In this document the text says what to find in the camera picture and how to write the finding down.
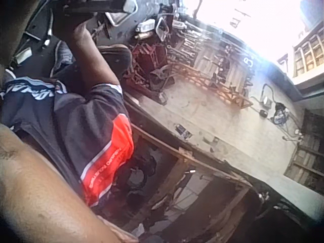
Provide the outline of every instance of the person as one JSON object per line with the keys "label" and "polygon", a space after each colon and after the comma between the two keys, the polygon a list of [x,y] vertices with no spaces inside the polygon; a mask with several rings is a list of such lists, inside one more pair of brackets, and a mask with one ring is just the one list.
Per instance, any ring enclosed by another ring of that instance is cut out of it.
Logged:
{"label": "person", "polygon": [[51,77],[9,75],[0,92],[1,214],[32,242],[136,242],[94,217],[134,150],[119,83],[132,57],[97,48],[88,18],[56,13]]}

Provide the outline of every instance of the floor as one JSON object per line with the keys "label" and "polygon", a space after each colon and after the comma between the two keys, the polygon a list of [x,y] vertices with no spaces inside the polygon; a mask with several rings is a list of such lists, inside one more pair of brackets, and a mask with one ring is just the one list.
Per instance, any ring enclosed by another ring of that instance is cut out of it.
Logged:
{"label": "floor", "polygon": [[[157,3],[150,3],[147,0],[137,0],[139,9],[136,14],[129,18],[119,27],[112,27],[109,29],[110,38],[107,38],[104,31],[102,31],[97,40],[97,45],[112,45],[112,44],[127,44],[134,36],[135,27],[142,21],[146,20],[148,16],[158,13],[159,3],[165,1],[155,1]],[[47,24],[49,21],[49,8],[44,8],[38,17],[35,19],[34,24],[31,26],[30,33],[45,38],[47,31]],[[88,24],[88,30],[93,31],[98,26],[97,18],[91,19]],[[26,36],[23,36],[21,45],[26,41]],[[14,68],[14,73],[17,77],[30,76],[30,77],[49,77],[50,71],[54,65],[54,50],[58,42],[56,37],[52,37],[50,45],[46,49],[42,49],[42,41],[37,42],[31,40],[28,45],[24,47],[31,47],[33,55],[22,63],[21,66]]]}

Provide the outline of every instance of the leg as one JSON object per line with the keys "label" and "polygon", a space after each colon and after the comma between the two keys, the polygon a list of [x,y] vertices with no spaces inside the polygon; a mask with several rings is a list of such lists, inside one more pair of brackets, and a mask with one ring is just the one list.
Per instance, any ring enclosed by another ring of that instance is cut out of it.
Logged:
{"label": "leg", "polygon": [[[106,62],[109,64],[111,70],[120,80],[123,77],[123,73],[131,65],[131,51],[124,45],[98,47],[98,49],[103,55]],[[69,92],[81,95],[85,94],[82,82],[82,75],[75,62],[53,75],[52,78],[57,78],[59,81],[64,83]]]}

